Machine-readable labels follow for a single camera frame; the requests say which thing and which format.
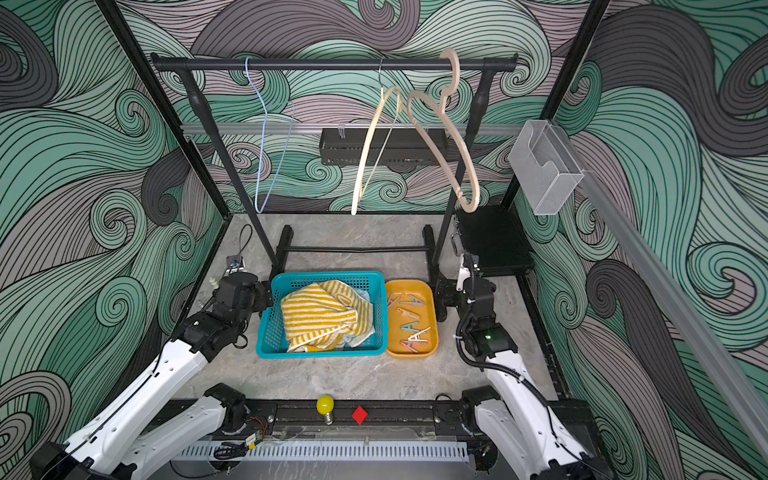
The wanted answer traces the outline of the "pink clothespin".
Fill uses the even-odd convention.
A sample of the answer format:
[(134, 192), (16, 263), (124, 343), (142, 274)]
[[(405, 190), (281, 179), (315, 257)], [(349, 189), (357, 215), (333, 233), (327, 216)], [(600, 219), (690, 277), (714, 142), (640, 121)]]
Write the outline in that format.
[(411, 341), (401, 340), (400, 346), (408, 352), (409, 355), (418, 355), (420, 351), (416, 348), (416, 344)]
[(419, 296), (407, 292), (400, 292), (392, 294), (388, 300), (388, 306), (395, 305), (407, 305), (407, 306), (424, 306), (426, 302)]

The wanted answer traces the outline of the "orange clothespin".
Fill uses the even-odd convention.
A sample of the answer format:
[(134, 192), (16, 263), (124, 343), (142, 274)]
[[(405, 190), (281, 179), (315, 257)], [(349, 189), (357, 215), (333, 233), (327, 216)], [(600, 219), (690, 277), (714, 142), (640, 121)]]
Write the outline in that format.
[(409, 319), (413, 319), (413, 320), (419, 320), (421, 318), (421, 316), (419, 314), (417, 314), (415, 312), (412, 312), (410, 310), (401, 308), (401, 307), (397, 307), (396, 308), (396, 312), (399, 315), (401, 315), (403, 318), (409, 318)]

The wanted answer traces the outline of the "green clothespin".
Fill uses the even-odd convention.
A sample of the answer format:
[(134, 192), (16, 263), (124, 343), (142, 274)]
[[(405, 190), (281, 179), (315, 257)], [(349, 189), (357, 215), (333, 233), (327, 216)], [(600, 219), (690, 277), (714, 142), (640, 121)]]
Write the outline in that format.
[(419, 334), (420, 332), (423, 332), (423, 329), (419, 328), (417, 322), (404, 323), (400, 326), (400, 330), (410, 334)]

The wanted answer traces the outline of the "yellow striped towel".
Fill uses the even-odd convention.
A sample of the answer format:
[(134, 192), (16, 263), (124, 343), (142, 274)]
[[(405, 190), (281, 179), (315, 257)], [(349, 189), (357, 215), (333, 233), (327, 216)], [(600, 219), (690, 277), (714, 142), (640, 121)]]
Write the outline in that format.
[(352, 288), (340, 280), (327, 280), (285, 296), (280, 308), (287, 351), (316, 353), (348, 347), (343, 336), (357, 324), (357, 313), (350, 306)]

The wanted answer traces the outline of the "blue wire hanger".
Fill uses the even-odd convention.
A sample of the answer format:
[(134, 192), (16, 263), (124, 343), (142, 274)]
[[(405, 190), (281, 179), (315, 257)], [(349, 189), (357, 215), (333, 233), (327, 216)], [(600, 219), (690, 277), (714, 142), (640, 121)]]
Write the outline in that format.
[(258, 156), (258, 163), (257, 163), (257, 178), (256, 178), (256, 190), (254, 192), (253, 196), (253, 206), (255, 208), (255, 211), (257, 214), (262, 214), (270, 200), (271, 194), (273, 192), (273, 189), (277, 183), (277, 179), (280, 175), (280, 171), (284, 162), (285, 155), (287, 153), (287, 147), (289, 140), (291, 138), (292, 129), (295, 124), (295, 120), (292, 119), (288, 125), (288, 131), (287, 136), (284, 142), (283, 150), (281, 152), (281, 156), (277, 165), (277, 170), (275, 173), (275, 177), (271, 180), (269, 184), (269, 188), (264, 195), (264, 199), (262, 201), (259, 200), (259, 192), (261, 188), (262, 183), (262, 172), (263, 172), (263, 166), (264, 166), (264, 158), (266, 156), (266, 145), (265, 142), (267, 140), (267, 124), (269, 120), (269, 109), (267, 107), (266, 101), (264, 100), (264, 97), (261, 93), (260, 88), (256, 85), (255, 80), (252, 78), (251, 75), (251, 69), (250, 69), (250, 57), (246, 57), (244, 59), (244, 74), (248, 81), (249, 86), (253, 89), (254, 93), (256, 94), (256, 97), (262, 107), (262, 125), (261, 125), (261, 134), (260, 134), (260, 145), (259, 145), (259, 156)]

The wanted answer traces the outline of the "light blue towel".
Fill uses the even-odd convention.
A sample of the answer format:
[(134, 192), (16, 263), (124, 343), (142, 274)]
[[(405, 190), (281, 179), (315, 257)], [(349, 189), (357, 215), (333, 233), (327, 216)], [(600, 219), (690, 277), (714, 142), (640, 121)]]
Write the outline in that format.
[(357, 324), (343, 339), (346, 346), (356, 348), (375, 333), (374, 308), (368, 293), (354, 288), (351, 289), (350, 306), (357, 313)]

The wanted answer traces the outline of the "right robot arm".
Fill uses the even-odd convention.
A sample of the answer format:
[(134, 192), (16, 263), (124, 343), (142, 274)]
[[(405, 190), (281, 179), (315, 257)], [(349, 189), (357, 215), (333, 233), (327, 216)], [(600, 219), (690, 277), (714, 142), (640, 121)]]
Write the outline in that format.
[(488, 384), (462, 393), (462, 423), (486, 437), (519, 479), (612, 479), (610, 467), (570, 433), (537, 388), (512, 336), (496, 320), (495, 285), (458, 282), (459, 358)]

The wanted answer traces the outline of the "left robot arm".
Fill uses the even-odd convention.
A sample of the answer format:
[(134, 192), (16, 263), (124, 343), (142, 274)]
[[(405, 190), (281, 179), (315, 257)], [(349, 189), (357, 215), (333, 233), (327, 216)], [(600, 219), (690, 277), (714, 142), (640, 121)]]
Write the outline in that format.
[(248, 272), (224, 276), (205, 307), (173, 329), (157, 358), (86, 426), (32, 456), (35, 479), (146, 479), (201, 437), (247, 426), (246, 397), (219, 383), (162, 425), (148, 426), (174, 394), (245, 334), (272, 304)]

